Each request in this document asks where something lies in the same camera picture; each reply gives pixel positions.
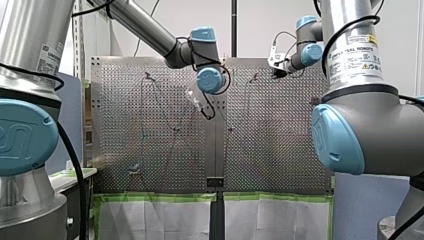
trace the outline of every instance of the metal pegboard panel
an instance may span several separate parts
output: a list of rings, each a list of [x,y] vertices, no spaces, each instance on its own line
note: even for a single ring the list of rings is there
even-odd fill
[[[156,58],[92,64],[95,190],[205,192],[205,120],[185,97],[193,70]]]
[[[227,59],[225,191],[331,193],[331,173],[312,142],[311,99],[328,83],[318,66],[272,79],[266,59]]]

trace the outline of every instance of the end effector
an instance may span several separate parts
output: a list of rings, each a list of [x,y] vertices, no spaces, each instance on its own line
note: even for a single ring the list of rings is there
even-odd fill
[[[214,94],[225,85],[212,27],[192,30],[190,38],[184,43],[177,40],[174,49],[165,59],[170,68],[194,65],[197,71],[197,86],[202,92]]]
[[[314,16],[304,16],[297,21],[296,29],[295,54],[290,56],[288,53],[277,53],[276,41],[271,47],[268,63],[277,78],[305,69],[321,60],[322,49],[317,44],[323,40],[321,22],[317,22]]]

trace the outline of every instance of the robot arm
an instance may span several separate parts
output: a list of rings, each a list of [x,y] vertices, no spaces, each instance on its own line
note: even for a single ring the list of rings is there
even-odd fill
[[[105,0],[94,0],[101,5]],[[190,39],[181,43],[153,19],[134,0],[115,0],[108,14],[165,58],[170,68],[196,65],[197,85],[206,93],[216,93],[224,85],[214,29],[201,27],[191,31]]]
[[[297,21],[296,29],[295,54],[277,53],[276,41],[271,47],[268,63],[277,78],[303,70],[321,60],[322,49],[317,42],[323,41],[322,23],[314,16],[304,16]]]

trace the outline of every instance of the gray robot arm segment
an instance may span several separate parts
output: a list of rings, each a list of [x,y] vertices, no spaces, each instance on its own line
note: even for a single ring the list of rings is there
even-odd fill
[[[93,1],[97,5],[105,2]],[[216,93],[225,85],[213,28],[194,29],[187,42],[182,43],[134,0],[115,0],[107,11],[108,15],[162,55],[168,67],[196,65],[198,86],[203,92]]]

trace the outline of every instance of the black cable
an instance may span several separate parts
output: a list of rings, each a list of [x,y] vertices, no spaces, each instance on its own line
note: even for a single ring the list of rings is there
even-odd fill
[[[325,45],[324,52],[322,53],[322,61],[321,61],[322,72],[324,73],[324,75],[326,77],[327,77],[327,69],[326,69],[325,65],[327,64],[327,55],[329,54],[330,49],[333,46],[333,44],[344,33],[344,31],[346,31],[346,29],[348,29],[349,27],[351,27],[354,24],[357,24],[357,23],[360,23],[360,22],[363,22],[363,21],[368,21],[368,20],[375,20],[374,25],[376,25],[380,22],[381,18],[379,16],[370,15],[370,16],[365,16],[365,17],[361,17],[361,18],[358,18],[356,20],[353,20],[353,21],[345,24],[335,34],[333,34],[333,36],[331,36],[331,38],[328,40],[327,45]]]
[[[155,13],[156,8],[158,7],[159,2],[160,2],[160,0],[157,0],[157,1],[156,1],[156,3],[155,3],[155,6],[153,6],[152,13],[150,13],[150,16],[151,16],[151,17],[153,17],[153,14]],[[135,52],[134,52],[134,57],[136,57],[136,56],[137,56],[138,49],[140,48],[140,42],[141,42],[141,39],[139,38],[139,39],[138,39],[138,42],[137,42],[137,48],[135,49]]]
[[[405,232],[406,229],[412,226],[416,221],[418,221],[423,216],[424,216],[424,207],[418,210],[418,212],[415,213],[410,219],[408,219],[408,221],[406,221],[404,224],[402,224],[402,226],[396,229],[396,231],[393,233],[392,236],[389,237],[388,240],[397,239],[403,232]]]
[[[71,158],[72,165],[75,168],[75,174],[77,176],[77,184],[80,192],[80,234],[79,239],[86,239],[87,233],[87,202],[86,202],[86,192],[84,184],[84,176],[82,174],[81,165],[78,161],[77,154],[72,146],[71,140],[69,140],[68,135],[66,134],[65,129],[58,122],[57,129],[59,130],[59,136],[62,138],[63,144],[65,145],[66,150],[68,151],[69,157]]]
[[[4,63],[0,63],[0,67],[6,68],[6,69],[8,69],[10,71],[14,71],[14,72],[20,72],[20,73],[33,75],[33,76],[44,77],[44,78],[49,78],[49,79],[55,80],[56,82],[59,82],[59,86],[55,87],[55,89],[54,89],[55,91],[58,91],[65,86],[65,82],[62,79],[60,79],[60,78],[58,78],[54,75],[50,75],[50,74],[47,74],[47,73],[34,72],[34,71],[30,71],[30,70],[27,70],[27,69],[24,69],[24,68],[7,65],[7,64],[4,64]]]
[[[230,71],[224,66],[224,65],[221,65],[221,62],[220,61],[217,61],[217,60],[215,60],[215,59],[212,59],[212,58],[209,58],[209,57],[206,57],[205,55],[202,55],[202,54],[200,54],[200,53],[198,53],[196,50],[194,50],[194,48],[193,48],[193,44],[192,44],[192,42],[191,42],[191,40],[189,39],[189,38],[187,38],[187,37],[178,37],[177,39],[185,39],[185,40],[187,40],[187,44],[188,44],[188,46],[189,46],[189,48],[191,49],[191,52],[193,53],[193,54],[195,54],[195,55],[197,55],[197,56],[199,56],[199,57],[201,57],[201,58],[204,58],[204,59],[206,59],[206,60],[208,60],[208,61],[210,61],[209,63],[206,63],[206,64],[219,64],[220,65],[220,67],[222,68],[222,69],[224,69],[225,70],[225,72],[227,72],[227,75],[228,75],[228,84],[227,84],[227,86],[224,88],[224,90],[222,90],[221,92],[218,92],[218,93],[211,93],[211,95],[221,95],[221,94],[223,94],[223,93],[225,93],[227,90],[228,90],[228,88],[231,86],[231,81],[232,81],[232,79],[231,79],[231,74],[230,74]],[[197,69],[195,68],[195,66],[194,66],[194,63],[191,65],[192,66],[192,68],[193,68],[193,71],[197,71]]]
[[[301,72],[299,75],[297,75],[297,76],[293,76],[293,74],[292,74],[292,73],[289,73],[288,75],[289,75],[291,78],[301,78],[301,77],[303,77],[303,74],[305,74],[305,69],[306,69],[306,68],[302,69],[302,72]]]
[[[380,7],[378,8],[377,12],[375,12],[375,14],[374,14],[375,16],[378,16],[378,14],[380,13],[381,9],[383,8],[383,5],[384,5],[384,0],[381,0]]]
[[[102,9],[102,8],[105,8],[105,7],[109,6],[109,5],[110,5],[111,3],[113,3],[114,1],[115,1],[115,0],[108,0],[107,2],[105,2],[105,3],[103,3],[102,5],[99,5],[99,6],[97,6],[97,7],[94,7],[94,8],[88,9],[88,10],[86,10],[86,11],[81,11],[81,12],[74,13],[74,14],[72,14],[72,17],[74,18],[74,17],[78,17],[78,16],[86,15],[86,14],[89,14],[89,13],[97,12],[97,11],[99,11],[100,9]]]
[[[319,6],[318,6],[318,0],[313,0],[313,1],[315,6],[315,11],[317,12],[318,16],[321,17],[321,10],[319,9]]]
[[[415,104],[418,104],[418,105],[421,105],[421,106],[424,107],[424,101],[422,101],[422,100],[420,100],[418,98],[408,97],[408,96],[405,96],[405,95],[399,95],[399,98],[400,99],[403,99],[403,100],[406,100],[406,101],[413,102]]]
[[[283,33],[284,33],[284,34],[287,34],[287,35],[289,35],[289,36],[291,36],[291,37],[292,37],[292,38],[294,38],[294,39],[297,39],[297,38],[296,38],[296,36],[295,36],[295,35],[293,35],[292,33],[287,32],[287,31],[281,31],[281,32],[277,33],[277,35],[275,35],[273,45],[277,44],[277,38],[278,38],[281,34],[283,34]]]
[[[205,116],[205,118],[206,118],[207,120],[212,120],[212,119],[215,117],[215,115],[216,115],[215,108],[213,107],[213,105],[212,105],[212,104],[211,104],[211,102],[209,101],[208,97],[206,96],[206,93],[205,93],[205,92],[202,92],[202,94],[203,94],[203,97],[205,97],[206,102],[208,103],[208,105],[209,105],[209,106],[210,106],[210,108],[212,109],[212,116],[208,116],[208,115],[206,115],[205,111],[203,111],[203,108],[202,108],[202,110],[201,110],[200,112],[203,114],[203,116]]]

